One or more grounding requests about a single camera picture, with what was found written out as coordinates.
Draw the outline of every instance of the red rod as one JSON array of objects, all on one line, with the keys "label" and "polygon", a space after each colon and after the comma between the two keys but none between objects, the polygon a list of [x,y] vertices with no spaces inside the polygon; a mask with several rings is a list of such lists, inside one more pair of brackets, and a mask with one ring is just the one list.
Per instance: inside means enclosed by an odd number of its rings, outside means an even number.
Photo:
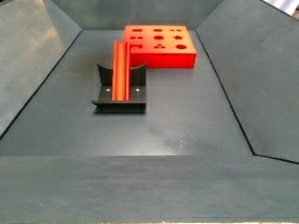
[{"label": "red rod", "polygon": [[112,101],[128,101],[131,92],[130,80],[130,44],[115,41]]}]

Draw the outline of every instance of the metal surface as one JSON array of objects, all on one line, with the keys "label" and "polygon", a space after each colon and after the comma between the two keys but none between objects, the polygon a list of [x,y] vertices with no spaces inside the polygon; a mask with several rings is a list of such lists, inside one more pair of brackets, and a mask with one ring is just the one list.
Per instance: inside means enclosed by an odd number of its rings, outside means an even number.
[{"label": "metal surface", "polygon": [[0,142],[0,156],[250,154],[195,32],[194,69],[147,69],[143,115],[100,115],[98,63],[122,31],[84,31]]},{"label": "metal surface", "polygon": [[259,0],[226,0],[198,33],[255,153],[299,162],[298,21]]},{"label": "metal surface", "polygon": [[83,30],[186,25],[195,30],[223,0],[52,0]]},{"label": "metal surface", "polygon": [[0,5],[0,30],[2,136],[80,28],[51,1],[14,0]]}]

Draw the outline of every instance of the hole in red block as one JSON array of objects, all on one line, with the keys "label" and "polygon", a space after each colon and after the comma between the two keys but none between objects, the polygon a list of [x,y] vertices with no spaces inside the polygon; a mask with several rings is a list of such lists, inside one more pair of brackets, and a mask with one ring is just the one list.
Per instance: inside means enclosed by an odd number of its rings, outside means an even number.
[{"label": "hole in red block", "polygon": [[177,35],[177,36],[174,37],[174,39],[183,39],[183,37],[179,36],[179,35]]},{"label": "hole in red block", "polygon": [[159,44],[154,48],[162,49],[162,48],[165,48],[165,46]]},{"label": "hole in red block", "polygon": [[182,50],[183,50],[183,49],[187,48],[187,45],[177,45],[175,47],[177,47],[178,49],[182,49]]},{"label": "hole in red block", "polygon": [[154,39],[165,39],[163,36],[154,36]]},{"label": "hole in red block", "polygon": [[143,45],[131,45],[131,48],[138,47],[138,48],[143,48]]}]

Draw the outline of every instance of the bin floor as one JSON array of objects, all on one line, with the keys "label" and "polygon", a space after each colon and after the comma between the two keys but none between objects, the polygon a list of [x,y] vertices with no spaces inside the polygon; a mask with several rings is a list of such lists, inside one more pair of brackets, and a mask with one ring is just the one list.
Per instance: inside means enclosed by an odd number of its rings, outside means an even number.
[{"label": "bin floor", "polygon": [[122,31],[84,31],[0,143],[0,156],[250,154],[197,33],[194,69],[147,70],[144,115],[103,115],[98,63]]},{"label": "bin floor", "polygon": [[84,31],[0,142],[0,221],[299,221],[299,166],[254,157],[195,32],[195,69],[148,69],[144,115],[100,115]]}]

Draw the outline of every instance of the circular hole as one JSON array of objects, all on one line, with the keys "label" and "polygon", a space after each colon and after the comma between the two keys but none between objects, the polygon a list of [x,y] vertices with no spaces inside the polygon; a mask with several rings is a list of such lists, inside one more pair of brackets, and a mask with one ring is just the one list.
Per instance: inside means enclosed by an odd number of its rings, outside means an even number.
[{"label": "circular hole", "polygon": [[165,39],[163,36],[154,36],[154,39]]},{"label": "circular hole", "polygon": [[177,47],[178,49],[182,49],[182,50],[187,48],[186,45],[177,45],[175,47]]}]

